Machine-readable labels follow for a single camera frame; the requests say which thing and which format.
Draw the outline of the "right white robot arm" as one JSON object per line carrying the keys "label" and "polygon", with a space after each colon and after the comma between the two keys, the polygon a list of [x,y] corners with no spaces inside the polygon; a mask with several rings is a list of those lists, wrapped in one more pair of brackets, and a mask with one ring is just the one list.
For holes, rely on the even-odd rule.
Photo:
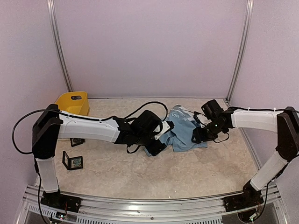
{"label": "right white robot arm", "polygon": [[192,132],[193,143],[215,141],[219,133],[227,134],[230,129],[253,129],[277,134],[277,146],[274,154],[244,186],[244,193],[239,196],[239,203],[249,207],[257,200],[256,191],[260,191],[269,182],[279,176],[287,165],[299,156],[299,112],[293,107],[284,109],[252,109],[229,107],[224,110],[213,99],[201,107],[205,118],[204,124],[199,114],[194,119],[200,124]]}

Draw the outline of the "light blue printed t-shirt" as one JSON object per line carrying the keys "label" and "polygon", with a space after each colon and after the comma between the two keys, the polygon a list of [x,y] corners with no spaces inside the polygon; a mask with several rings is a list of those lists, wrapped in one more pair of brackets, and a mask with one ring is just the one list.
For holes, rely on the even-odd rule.
{"label": "light blue printed t-shirt", "polygon": [[196,148],[207,148],[207,143],[193,143],[192,133],[197,127],[200,127],[193,118],[194,113],[181,105],[175,105],[171,108],[166,121],[171,121],[174,128],[164,133],[158,141],[162,144],[171,146],[173,152],[182,153]]}

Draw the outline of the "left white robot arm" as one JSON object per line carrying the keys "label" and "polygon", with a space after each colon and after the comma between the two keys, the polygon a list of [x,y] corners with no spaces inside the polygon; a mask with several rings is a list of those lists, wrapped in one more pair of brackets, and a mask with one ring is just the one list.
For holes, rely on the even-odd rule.
{"label": "left white robot arm", "polygon": [[61,111],[56,104],[49,105],[32,129],[32,153],[47,200],[57,208],[65,204],[54,163],[58,139],[93,139],[127,147],[143,146],[155,156],[166,148],[160,138],[173,128],[173,122],[160,119],[149,110],[137,118],[100,119]]}

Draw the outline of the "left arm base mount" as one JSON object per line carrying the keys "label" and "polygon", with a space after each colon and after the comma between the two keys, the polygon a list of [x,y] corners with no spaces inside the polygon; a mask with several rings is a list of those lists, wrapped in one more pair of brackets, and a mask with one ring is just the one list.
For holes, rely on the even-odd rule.
{"label": "left arm base mount", "polygon": [[61,194],[60,191],[53,193],[43,192],[41,204],[66,212],[78,213],[81,206],[82,199],[76,196],[69,196]]}

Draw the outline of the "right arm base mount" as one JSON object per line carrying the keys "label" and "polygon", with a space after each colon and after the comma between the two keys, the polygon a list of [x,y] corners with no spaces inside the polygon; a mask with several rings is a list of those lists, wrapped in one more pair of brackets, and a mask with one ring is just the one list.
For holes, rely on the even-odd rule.
{"label": "right arm base mount", "polygon": [[261,214],[264,199],[261,190],[256,190],[248,181],[242,193],[223,198],[226,212],[244,210],[237,214],[239,220],[245,224],[252,224]]}

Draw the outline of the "yellow plastic basket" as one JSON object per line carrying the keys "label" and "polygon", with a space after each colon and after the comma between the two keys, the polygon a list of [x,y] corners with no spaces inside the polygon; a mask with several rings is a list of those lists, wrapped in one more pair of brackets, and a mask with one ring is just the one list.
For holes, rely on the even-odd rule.
{"label": "yellow plastic basket", "polygon": [[89,113],[88,95],[85,91],[73,91],[62,94],[55,102],[59,110],[87,116]]}

